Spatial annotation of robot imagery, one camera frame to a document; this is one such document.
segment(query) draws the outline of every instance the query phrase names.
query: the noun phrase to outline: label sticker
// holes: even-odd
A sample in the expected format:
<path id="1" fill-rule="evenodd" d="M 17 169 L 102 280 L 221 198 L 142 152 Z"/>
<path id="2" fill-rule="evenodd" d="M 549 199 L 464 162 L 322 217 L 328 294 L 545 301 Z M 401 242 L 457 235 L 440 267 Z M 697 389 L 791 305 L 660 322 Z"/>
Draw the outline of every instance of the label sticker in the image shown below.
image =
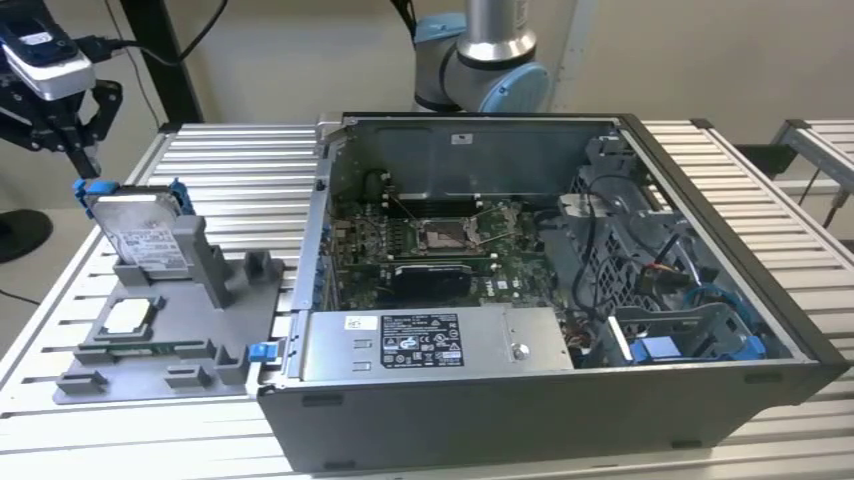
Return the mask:
<path id="1" fill-rule="evenodd" d="M 54 40 L 54 37 L 49 32 L 39 32 L 21 37 L 22 43 L 27 45 L 39 45 L 50 42 L 51 40 Z"/>
<path id="2" fill-rule="evenodd" d="M 345 330 L 377 330 L 380 318 L 374 316 L 346 316 Z"/>
<path id="3" fill-rule="evenodd" d="M 454 313 L 384 315 L 381 337 L 381 363 L 386 368 L 465 365 L 464 340 Z"/>
<path id="4" fill-rule="evenodd" d="M 474 133 L 456 133 L 452 135 L 452 145 L 472 145 L 474 141 Z"/>
<path id="5" fill-rule="evenodd" d="M 185 255 L 178 248 L 173 232 L 163 228 L 126 230 L 119 234 L 125 254 L 147 271 L 187 268 Z"/>

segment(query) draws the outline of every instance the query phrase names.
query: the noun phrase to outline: cable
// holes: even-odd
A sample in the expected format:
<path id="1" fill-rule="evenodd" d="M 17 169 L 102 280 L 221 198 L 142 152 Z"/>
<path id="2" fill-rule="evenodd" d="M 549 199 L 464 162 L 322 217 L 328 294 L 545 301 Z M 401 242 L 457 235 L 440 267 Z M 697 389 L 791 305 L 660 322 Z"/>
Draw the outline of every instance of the cable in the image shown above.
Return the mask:
<path id="1" fill-rule="evenodd" d="M 813 188 L 813 184 L 816 183 L 816 179 L 819 178 L 819 174 L 823 173 L 823 169 L 817 168 L 816 173 L 813 174 L 813 178 L 807 184 L 807 188 L 804 189 L 804 193 L 801 194 L 801 198 L 799 199 L 799 206 L 804 205 L 804 200 L 807 200 L 807 195 L 811 193 L 811 189 Z"/>
<path id="2" fill-rule="evenodd" d="M 593 181 L 590 182 L 590 185 L 588 186 L 588 191 L 590 192 L 592 195 L 596 195 L 597 197 L 600 197 L 606 203 L 612 203 L 610 200 L 608 200 L 601 194 L 598 194 L 597 192 L 593 191 L 593 186 L 596 185 L 596 183 L 600 180 L 605 180 L 606 178 L 614 178 L 617 180 L 625 180 L 629 183 L 632 183 L 632 185 L 638 189 L 638 191 L 641 191 L 641 185 L 638 185 L 638 182 L 634 181 L 634 179 L 632 177 L 628 177 L 626 175 L 618 175 L 618 174 L 606 174 L 606 175 L 601 175 L 597 178 L 593 179 Z M 636 231 L 632 228 L 632 220 L 634 219 L 634 217 L 629 217 L 629 221 L 626 222 L 625 228 L 626 228 L 626 233 L 629 234 L 629 237 L 632 238 L 632 240 L 641 246 L 641 248 L 644 249 L 644 251 L 646 253 L 650 254 L 650 256 L 653 258 L 656 258 L 656 248 L 653 248 L 650 246 L 649 243 L 646 243 L 641 237 L 638 236 L 638 234 L 636 233 Z"/>
<path id="3" fill-rule="evenodd" d="M 119 35 L 119 40 L 125 41 L 125 36 L 122 35 L 122 28 L 119 28 L 119 21 L 117 20 L 117 15 L 113 11 L 113 5 L 110 4 L 110 0 L 105 0 L 105 6 L 107 7 L 107 13 L 110 14 L 110 20 L 113 21 L 113 26 L 117 28 L 117 35 Z M 151 112 L 151 116 L 155 119 L 155 130 L 161 128 L 163 122 L 161 122 L 161 117 L 158 116 L 158 112 L 155 111 L 155 107 L 151 105 L 151 99 L 149 98 L 149 92 L 146 92 L 146 87 L 143 85 L 143 77 L 139 73 L 139 65 L 137 64 L 137 59 L 131 52 L 127 51 L 129 59 L 131 60 L 131 65 L 134 65 L 134 75 L 137 75 L 137 83 L 139 85 L 139 91 L 143 94 L 143 100 L 146 101 L 146 105 L 149 105 L 149 111 Z"/>
<path id="4" fill-rule="evenodd" d="M 416 28 L 418 26 L 418 21 L 416 19 L 416 5 L 413 5 L 413 0 L 392 0 L 392 4 L 398 11 L 398 15 L 401 15 L 406 29 L 410 32 L 410 38 L 416 41 Z"/>
<path id="5" fill-rule="evenodd" d="M 823 223 L 823 227 L 825 228 L 831 227 L 831 224 L 833 223 L 833 217 L 837 216 L 837 210 L 840 210 L 840 207 L 831 207 L 831 211 L 828 212 L 828 217 L 825 217 L 825 222 Z"/>
<path id="6" fill-rule="evenodd" d="M 653 260 L 653 263 L 662 263 L 665 261 L 665 257 L 668 256 L 670 249 L 673 248 L 673 246 L 677 244 L 678 241 L 680 241 L 680 234 L 674 233 L 673 236 L 670 237 L 670 240 L 668 240 L 668 243 L 665 244 L 661 252 L 658 252 L 658 254 L 656 255 L 656 260 Z"/>
<path id="7" fill-rule="evenodd" d="M 582 303 L 581 296 L 578 294 L 578 289 L 582 284 L 582 278 L 585 277 L 585 272 L 588 271 L 588 267 L 590 267 L 590 260 L 593 257 L 593 248 L 597 240 L 597 212 L 594 211 L 593 200 L 590 200 L 590 186 L 588 187 L 586 193 L 588 193 L 588 209 L 590 211 L 590 215 L 589 215 L 590 227 L 588 227 L 588 243 L 585 245 L 585 253 L 582 254 L 582 265 L 578 268 L 578 272 L 576 273 L 576 278 L 573 279 L 572 292 L 573 292 L 573 297 L 574 297 L 573 300 L 576 301 L 576 305 L 578 305 L 578 308 L 581 308 L 585 311 L 585 313 L 588 313 L 588 316 L 593 319 L 600 317 L 600 313 L 597 312 L 596 305 L 592 305 L 592 306 L 585 305 Z"/>
<path id="8" fill-rule="evenodd" d="M 37 302 L 33 298 L 22 297 L 21 295 L 15 295 L 6 290 L 0 290 L 0 295 L 14 298 L 15 300 L 21 300 L 22 302 L 33 303 L 35 306 L 42 305 L 42 303 Z"/>
<path id="9" fill-rule="evenodd" d="M 205 39 L 209 32 L 214 28 L 214 25 L 217 25 L 219 17 L 223 15 L 223 12 L 226 11 L 227 6 L 229 6 L 229 0 L 222 0 L 219 7 L 217 8 L 217 12 L 214 12 L 214 16 L 209 20 L 209 23 L 205 25 L 205 28 L 199 32 L 199 35 L 197 35 L 197 38 L 193 39 L 193 41 L 190 42 L 190 45 L 187 45 L 187 48 L 178 55 L 178 59 L 175 60 L 169 60 L 163 58 L 154 50 L 151 50 L 146 45 L 143 45 L 137 40 L 121 40 L 115 44 L 118 47 L 137 47 L 143 51 L 143 53 L 146 53 L 146 55 L 149 55 L 153 59 L 155 59 L 158 63 L 162 63 L 163 65 L 167 65 L 170 67 L 178 67 L 185 63 L 185 60 L 187 59 L 193 51 L 197 49 L 197 47 L 202 43 L 202 40 Z"/>
<path id="10" fill-rule="evenodd" d="M 705 283 L 700 287 L 689 290 L 689 292 L 685 294 L 685 298 L 682 299 L 684 307 L 688 307 L 690 305 L 692 300 L 694 299 L 697 294 L 702 292 L 712 292 L 720 297 L 722 297 L 728 302 L 730 302 L 730 304 L 733 305 L 733 308 L 736 309 L 736 313 L 743 318 L 743 320 L 748 324 L 753 324 L 752 317 L 751 317 L 751 310 L 748 309 L 748 306 L 741 301 L 741 299 L 733 293 L 728 292 L 726 290 L 724 290 L 717 285 L 713 285 L 712 283 Z"/>

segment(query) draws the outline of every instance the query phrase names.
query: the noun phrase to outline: white wall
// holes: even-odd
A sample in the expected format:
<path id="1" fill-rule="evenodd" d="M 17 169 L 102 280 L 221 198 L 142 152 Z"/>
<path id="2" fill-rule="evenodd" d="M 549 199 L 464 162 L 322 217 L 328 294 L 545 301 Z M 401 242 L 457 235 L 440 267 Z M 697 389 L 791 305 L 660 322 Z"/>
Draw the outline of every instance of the white wall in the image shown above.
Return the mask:
<path id="1" fill-rule="evenodd" d="M 125 21 L 119 2 L 113 2 Z M 115 36 L 103 0 L 47 3 L 73 36 Z M 464 8 L 464 0 L 416 3 L 420 16 Z M 218 0 L 169 0 L 183 44 L 218 4 Z M 530 23 L 541 38 L 538 56 L 553 71 L 574 5 L 574 0 L 532 2 Z M 413 101 L 413 47 L 388 0 L 234 1 L 190 57 L 189 69 L 209 122 L 312 123 L 325 111 L 409 110 Z M 126 87 L 125 105 L 99 155 L 105 177 L 123 180 L 155 128 L 127 58 L 101 65 L 99 77 Z M 65 155 L 29 153 L 0 142 L 0 157 L 0 211 L 22 206 L 74 207 L 75 173 Z"/>
<path id="2" fill-rule="evenodd" d="M 187 43 L 217 2 L 169 2 Z M 416 1 L 420 17 L 464 0 Z M 530 2 L 538 58 L 554 71 L 576 1 Z M 313 122 L 322 112 L 409 110 L 413 45 L 389 0 L 231 2 L 189 61 L 207 121 Z"/>
<path id="3" fill-rule="evenodd" d="M 706 117 L 736 142 L 854 116 L 851 0 L 598 0 L 566 110 Z"/>

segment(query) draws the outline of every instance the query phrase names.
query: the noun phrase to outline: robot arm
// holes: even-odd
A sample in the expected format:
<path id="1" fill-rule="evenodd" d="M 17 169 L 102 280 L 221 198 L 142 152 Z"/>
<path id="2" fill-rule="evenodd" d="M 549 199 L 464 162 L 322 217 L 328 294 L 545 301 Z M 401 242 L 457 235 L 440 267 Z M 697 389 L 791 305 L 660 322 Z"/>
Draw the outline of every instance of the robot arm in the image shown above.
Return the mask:
<path id="1" fill-rule="evenodd" d="M 95 63 L 113 58 L 115 41 L 73 39 L 42 0 L 0 2 L 0 138 L 21 147 L 63 152 L 82 178 L 101 175 L 97 145 L 122 105 L 122 85 L 95 77 Z M 98 113 L 87 123 L 81 107 L 87 91 Z"/>
<path id="2" fill-rule="evenodd" d="M 468 0 L 466 14 L 426 17 L 416 31 L 416 103 L 438 112 L 537 112 L 549 72 L 534 61 L 526 0 Z"/>

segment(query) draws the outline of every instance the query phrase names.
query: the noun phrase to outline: metal slat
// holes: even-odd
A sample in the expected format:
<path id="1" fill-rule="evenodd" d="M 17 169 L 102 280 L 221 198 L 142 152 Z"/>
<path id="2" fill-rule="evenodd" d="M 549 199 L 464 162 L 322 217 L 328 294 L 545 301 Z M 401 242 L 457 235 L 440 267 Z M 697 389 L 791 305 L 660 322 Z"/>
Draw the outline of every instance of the metal slat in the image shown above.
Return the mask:
<path id="1" fill-rule="evenodd" d="M 729 215 L 736 231 L 755 246 L 779 243 L 784 250 L 757 253 L 787 288 L 805 303 L 823 310 L 811 312 L 813 321 L 835 339 L 839 348 L 854 357 L 851 347 L 854 338 L 854 315 L 821 305 L 811 296 L 824 288 L 851 292 L 851 270 L 837 256 L 823 249 L 821 239 L 812 237 L 809 228 L 795 218 L 775 195 L 747 174 L 736 176 L 733 166 L 741 161 L 732 158 L 713 142 L 697 140 L 701 132 L 688 121 L 653 122 L 654 134 L 672 135 L 677 161 L 686 171 L 696 173 L 696 183 L 709 200 Z M 175 135 L 174 152 L 193 153 L 170 156 L 161 165 L 227 164 L 234 159 L 211 156 L 218 142 L 235 155 L 261 149 L 258 156 L 241 155 L 246 164 L 277 163 L 282 168 L 291 160 L 265 159 L 270 150 L 283 149 L 314 138 L 312 127 L 258 125 L 186 126 Z M 725 177 L 716 170 L 726 167 Z M 242 247 L 266 245 L 274 256 L 291 260 L 299 257 L 305 229 L 305 207 L 314 177 L 279 171 L 266 173 L 223 174 L 206 168 L 187 169 L 182 179 L 190 185 L 191 196 L 209 212 L 210 236 L 230 247 L 227 258 L 242 255 Z M 154 184 L 169 184 L 173 171 L 155 169 Z M 785 236 L 775 242 L 773 233 Z M 793 246 L 812 245 L 819 250 L 789 250 Z M 105 303 L 103 295 L 115 282 L 113 263 L 115 254 L 107 242 L 99 242 L 94 254 L 79 268 L 69 292 L 53 314 L 47 316 L 33 348 L 15 369 L 11 382 L 0 391 L 0 471 L 27 471 L 33 478 L 67 476 L 87 469 L 87 478 L 115 478 L 118 468 L 145 478 L 246 478 L 290 476 L 287 460 L 271 435 L 258 405 L 245 398 L 182 399 L 158 402 L 126 402 L 89 406 L 58 406 L 53 402 L 55 385 L 50 381 L 25 382 L 33 374 L 54 375 L 63 371 L 69 351 L 89 332 L 89 326 Z M 279 298 L 278 316 L 273 336 L 281 337 L 290 329 L 290 305 L 294 271 L 286 272 L 286 290 Z M 848 308 L 847 295 L 829 302 Z M 497 465 L 462 469 L 425 470 L 396 475 L 401 478 L 612 478 L 685 479 L 685 478 L 845 478 L 854 476 L 854 376 L 835 382 L 801 406 L 777 407 L 761 413 L 712 450 L 657 452 L 600 458 L 573 459 L 532 464 Z M 127 466 L 134 465 L 133 472 Z"/>

